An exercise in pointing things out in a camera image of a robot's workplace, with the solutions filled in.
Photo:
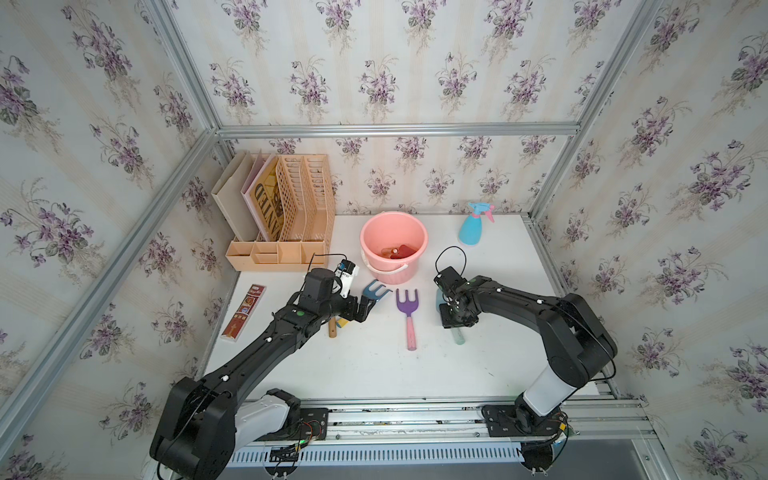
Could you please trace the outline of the green trowel wooden handle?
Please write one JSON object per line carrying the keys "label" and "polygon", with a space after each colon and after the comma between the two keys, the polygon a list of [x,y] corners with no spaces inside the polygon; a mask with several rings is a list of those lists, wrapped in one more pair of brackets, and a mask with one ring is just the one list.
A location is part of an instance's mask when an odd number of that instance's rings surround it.
{"label": "green trowel wooden handle", "polygon": [[328,322],[328,335],[330,338],[336,338],[338,334],[337,318],[333,317]]}

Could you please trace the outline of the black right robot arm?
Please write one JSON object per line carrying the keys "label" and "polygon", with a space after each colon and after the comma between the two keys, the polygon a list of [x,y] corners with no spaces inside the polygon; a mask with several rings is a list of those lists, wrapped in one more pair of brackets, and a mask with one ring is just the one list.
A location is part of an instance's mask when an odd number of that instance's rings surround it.
{"label": "black right robot arm", "polygon": [[578,294],[542,296],[486,277],[463,278],[447,267],[434,277],[444,298],[444,328],[472,327],[492,314],[539,334],[547,366],[518,396],[513,418],[527,429],[554,416],[561,404],[614,364],[618,347],[588,302]]}

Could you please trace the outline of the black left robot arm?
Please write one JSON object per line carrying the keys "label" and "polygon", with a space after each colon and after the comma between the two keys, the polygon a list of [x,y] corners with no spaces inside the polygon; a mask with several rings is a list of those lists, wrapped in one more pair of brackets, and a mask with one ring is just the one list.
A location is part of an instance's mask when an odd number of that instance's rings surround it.
{"label": "black left robot arm", "polygon": [[364,322],[375,305],[350,290],[358,267],[342,260],[335,269],[314,268],[266,329],[224,365],[200,379],[185,376],[171,388],[149,454],[159,467],[186,479],[215,479],[233,454],[265,435],[291,431],[301,402],[272,389],[248,403],[248,395],[285,358],[327,322]]}

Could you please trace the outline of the purple rake pink handle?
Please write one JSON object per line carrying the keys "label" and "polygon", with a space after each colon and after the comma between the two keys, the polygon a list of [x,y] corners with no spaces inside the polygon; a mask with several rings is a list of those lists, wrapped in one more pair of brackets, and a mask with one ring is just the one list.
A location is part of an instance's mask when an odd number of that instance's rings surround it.
{"label": "purple rake pink handle", "polygon": [[396,306],[406,317],[406,338],[407,349],[409,351],[417,350],[416,332],[413,321],[413,313],[419,306],[419,294],[417,289],[396,290]]}

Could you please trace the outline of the red shovel wooden handle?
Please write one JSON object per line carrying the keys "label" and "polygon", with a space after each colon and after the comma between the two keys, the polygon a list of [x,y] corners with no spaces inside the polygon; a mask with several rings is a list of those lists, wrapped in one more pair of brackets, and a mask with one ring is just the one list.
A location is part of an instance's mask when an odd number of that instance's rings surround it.
{"label": "red shovel wooden handle", "polygon": [[388,247],[381,250],[381,256],[386,259],[400,260],[406,259],[418,252],[418,248],[414,248],[407,244],[401,244],[396,247]]}

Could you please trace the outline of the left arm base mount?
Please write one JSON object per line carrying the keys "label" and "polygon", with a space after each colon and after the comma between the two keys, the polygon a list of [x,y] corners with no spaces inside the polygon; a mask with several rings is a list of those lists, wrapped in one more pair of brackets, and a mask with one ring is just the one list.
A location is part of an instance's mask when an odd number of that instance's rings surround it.
{"label": "left arm base mount", "polygon": [[283,422],[277,430],[265,433],[258,440],[288,442],[270,451],[268,465],[283,467],[296,464],[312,441],[326,439],[330,414],[328,408],[305,408],[298,397],[277,388],[268,390],[262,400],[277,405],[278,419],[282,418]]}

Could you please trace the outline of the light blue plastic trowel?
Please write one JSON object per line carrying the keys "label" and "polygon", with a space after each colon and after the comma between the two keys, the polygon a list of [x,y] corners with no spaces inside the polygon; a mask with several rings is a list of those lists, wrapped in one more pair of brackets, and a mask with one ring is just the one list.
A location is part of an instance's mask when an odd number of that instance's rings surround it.
{"label": "light blue plastic trowel", "polygon": [[[440,312],[440,307],[443,304],[445,304],[445,303],[446,303],[446,301],[445,301],[441,291],[437,290],[436,291],[436,310],[437,310],[438,313]],[[465,338],[462,335],[462,331],[461,331],[460,328],[448,328],[448,327],[445,327],[445,330],[449,331],[452,334],[453,341],[454,341],[454,343],[456,345],[464,345],[465,344]]]}

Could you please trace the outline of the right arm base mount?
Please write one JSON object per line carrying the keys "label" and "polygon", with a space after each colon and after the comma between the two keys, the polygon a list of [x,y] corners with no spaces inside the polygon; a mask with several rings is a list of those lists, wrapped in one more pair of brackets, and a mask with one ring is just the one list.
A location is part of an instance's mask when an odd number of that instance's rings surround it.
{"label": "right arm base mount", "polygon": [[507,438],[519,444],[522,465],[531,474],[548,474],[571,433],[568,416],[560,407],[540,416],[522,396],[513,404],[483,405],[480,413],[491,438]]}

